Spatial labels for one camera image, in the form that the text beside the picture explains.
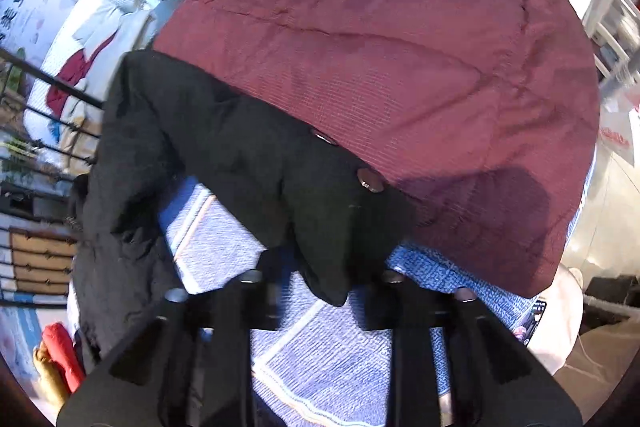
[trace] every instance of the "bed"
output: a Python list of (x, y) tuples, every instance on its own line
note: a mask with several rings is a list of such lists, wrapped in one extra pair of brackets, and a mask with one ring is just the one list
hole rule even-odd
[[(99, 100), (105, 99), (111, 78), (122, 55), (143, 44), (143, 36), (150, 23), (151, 15), (148, 9), (140, 6), (139, 0), (78, 0), (54, 38), (42, 63), (43, 71), (56, 76), (73, 54), (88, 45), (83, 44), (74, 36), (77, 37), (78, 31), (81, 28), (89, 27), (92, 22), (100, 22), (99, 18), (104, 16), (105, 10), (115, 12), (115, 14), (112, 13), (110, 21), (111, 28), (116, 29), (117, 32), (113, 41), (97, 55), (94, 62), (95, 67), (92, 67), (87, 73), (87, 78), (76, 86)], [(108, 31), (108, 28), (103, 25), (101, 30)], [(36, 79), (34, 81), (27, 103), (43, 114), (29, 109), (25, 110), (24, 126), (30, 137), (34, 140), (40, 140), (44, 145), (73, 152), (81, 157), (91, 156), (97, 140), (91, 137), (80, 139), (79, 136), (76, 136), (77, 133), (74, 133), (69, 127), (62, 124), (56, 126), (50, 118), (44, 116), (44, 114), (52, 115), (52, 110), (46, 103), (49, 88), (49, 84), (42, 80)], [(101, 111), (74, 98), (68, 99), (65, 103), (61, 119), (74, 121), (89, 132), (98, 130), (97, 134), (99, 134)], [(88, 168), (85, 162), (68, 158), (52, 150), (43, 149), (41, 155), (47, 162), (71, 174), (79, 174)]]

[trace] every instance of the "maroon blanket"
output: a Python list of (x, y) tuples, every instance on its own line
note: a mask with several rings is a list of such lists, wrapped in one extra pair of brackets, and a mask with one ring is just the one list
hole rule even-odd
[(568, 0), (184, 0), (154, 46), (374, 166), (415, 202), (412, 239), (550, 285), (598, 130)]

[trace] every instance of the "black jacket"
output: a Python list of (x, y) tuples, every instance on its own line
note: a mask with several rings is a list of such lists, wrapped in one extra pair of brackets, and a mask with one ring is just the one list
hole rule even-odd
[(183, 173), (266, 247), (294, 244), (309, 288), (341, 306), (412, 227), (404, 196), (376, 187), (372, 172), (358, 176), (362, 168), (308, 124), (194, 66), (148, 50), (127, 55), (105, 105), (86, 201), (74, 207), (83, 231), (73, 281), (94, 354), (180, 285), (158, 211)]

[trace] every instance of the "white bedding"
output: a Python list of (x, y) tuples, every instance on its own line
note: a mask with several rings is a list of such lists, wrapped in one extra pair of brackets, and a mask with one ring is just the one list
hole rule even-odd
[[(101, 60), (98, 64), (98, 67), (104, 70), (103, 74), (94, 75), (97, 86), (91, 86), (89, 85), (90, 83), (87, 85), (88, 93), (99, 93), (102, 96), (97, 96), (97, 98), (102, 99), (104, 99), (104, 96), (106, 95), (106, 91), (108, 90), (107, 83), (110, 81), (110, 78), (113, 77), (113, 72), (117, 68), (120, 58), (126, 52), (133, 49), (140, 34), (144, 30), (150, 15), (148, 10), (139, 9), (136, 4), (136, 0), (109, 1), (122, 12), (123, 17), (121, 18), (120, 28), (116, 34), (116, 38), (114, 38), (113, 41), (96, 58), (97, 62), (98, 58), (100, 58), (102, 54), (105, 54), (104, 60)], [(74, 8), (71, 10), (69, 17), (66, 19), (62, 28), (60, 28), (60, 31), (56, 35), (56, 38), (54, 39), (41, 65), (41, 69), (45, 73), (52, 76), (57, 75), (60, 68), (65, 64), (68, 58), (78, 50), (82, 49), (82, 44), (73, 38), (73, 34), (84, 22), (94, 16), (103, 3), (104, 0), (78, 0)], [(36, 79), (28, 98), (28, 105), (36, 108), (44, 114), (51, 114), (51, 110), (46, 104), (48, 90), (49, 84)], [(31, 138), (41, 140), (44, 144), (49, 146), (57, 146), (57, 141), (49, 130), (49, 122), (49, 118), (46, 118), (36, 112), (28, 109), (24, 112), (24, 126)], [(62, 167), (63, 158), (59, 153), (45, 149), (42, 150), (41, 154), (44, 160)]]

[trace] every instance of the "black metal railing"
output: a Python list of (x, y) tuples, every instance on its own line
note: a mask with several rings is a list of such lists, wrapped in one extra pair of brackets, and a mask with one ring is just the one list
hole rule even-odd
[[(0, 58), (7, 61), (12, 67), (18, 68), (25, 74), (34, 76), (69, 96), (81, 100), (92, 107), (102, 108), (102, 102), (100, 100), (41, 71), (1, 46)], [(26, 111), (32, 111), (49, 121), (66, 126), (78, 134), (86, 135), (94, 139), (100, 138), (99, 134), (84, 130), (73, 122), (64, 121), (62, 118), (58, 118), (53, 114), (47, 114), (46, 111), (40, 108), (31, 107), (28, 101), (21, 100), (17, 93), (14, 94), (8, 90), (7, 82), (8, 78), (0, 84), (0, 104), (7, 103), (10, 105), (8, 110), (15, 111), (16, 115), (20, 115), (19, 118), (21, 118)], [(7, 168), (10, 171), (26, 172), (30, 176), (35, 174), (43, 176), (53, 182), (56, 188), (60, 188), (59, 183), (69, 184), (70, 186), (70, 182), (73, 181), (74, 177), (63, 172), (60, 164), (47, 162), (46, 158), (43, 158), (41, 154), (43, 151), (52, 152), (60, 155), (60, 157), (66, 156), (69, 161), (76, 160), (84, 162), (87, 166), (95, 163), (93, 157), (84, 157), (73, 151), (63, 150), (58, 146), (46, 144), (43, 140), (38, 139), (39, 137), (26, 136), (24, 127), (21, 125), (12, 126), (9, 122), (0, 124), (0, 129), (10, 137), (10, 142), (4, 144), (4, 147), (9, 151), (9, 155), (0, 158), (2, 162), (6, 163)], [(29, 184), (20, 184), (20, 182), (13, 181), (0, 182), (0, 203), (4, 201), (5, 206), (5, 208), (0, 208), (0, 212), (40, 223), (63, 224), (63, 216), (39, 216), (30, 208), (25, 210), (21, 207), (21, 204), (23, 204), (24, 201), (33, 201), (39, 198), (40, 200), (50, 201), (50, 204), (53, 205), (66, 206), (65, 191), (62, 190), (63, 193), (58, 194), (55, 193), (55, 191), (48, 192), (25, 185)], [(10, 233), (11, 230), (0, 227), (0, 232)], [(21, 233), (27, 238), (30, 237), (28, 231), (21, 231)], [(33, 237), (38, 237), (37, 232), (33, 233)], [(71, 237), (61, 239), (61, 241), (66, 241), (69, 244), (75, 242)], [(0, 250), (9, 250), (12, 253), (10, 261), (0, 261), (0, 268), (4, 268), (0, 274), (0, 306), (42, 309), (60, 309), (65, 307), (63, 303), (43, 302), (42, 300), (52, 296), (60, 298), (68, 295), (68, 279), (72, 272), (72, 256), (49, 250), (30, 250), (28, 248), (2, 244), (0, 244)], [(54, 266), (47, 266), (47, 264), (50, 264), (47, 261), (56, 259), (58, 260), (57, 264), (54, 263)], [(22, 296), (22, 298), (7, 298), (9, 293)]]

